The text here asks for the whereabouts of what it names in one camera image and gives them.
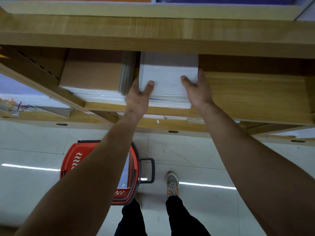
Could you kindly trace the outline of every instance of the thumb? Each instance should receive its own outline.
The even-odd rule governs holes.
[[[143,94],[149,97],[151,93],[153,92],[153,89],[154,89],[154,82],[150,80],[148,84],[146,85],[146,88],[144,89]]]
[[[193,83],[190,82],[190,80],[186,76],[181,76],[180,77],[181,84],[185,87],[185,89],[194,86]]]

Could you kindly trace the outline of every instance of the white paper stack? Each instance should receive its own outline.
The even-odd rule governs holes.
[[[182,75],[192,82],[198,80],[198,54],[141,52],[139,89],[144,91],[150,80],[154,90],[149,106],[190,108]]]
[[[0,98],[13,100],[17,104],[22,102],[22,105],[70,108],[68,105],[2,74],[0,74]]]
[[[132,85],[134,51],[69,51],[59,86],[87,102],[125,105]]]

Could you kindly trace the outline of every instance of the gray sneaker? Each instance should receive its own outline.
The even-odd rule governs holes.
[[[178,194],[178,178],[174,172],[167,173],[167,198],[170,196],[179,196]]]

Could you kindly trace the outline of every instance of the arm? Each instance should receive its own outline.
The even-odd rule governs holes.
[[[41,199],[16,232],[20,235],[96,235],[112,204],[132,137],[148,109],[150,81],[143,93],[136,79],[126,111],[99,145]]]
[[[181,77],[239,194],[268,235],[315,235],[315,180],[260,143],[215,105],[205,74]]]

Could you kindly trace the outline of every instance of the black basket handle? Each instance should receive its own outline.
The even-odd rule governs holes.
[[[139,184],[152,184],[155,180],[155,161],[153,158],[139,158],[140,161],[143,160],[149,160],[151,161],[151,166],[152,166],[152,176],[150,181],[142,181],[140,178]]]

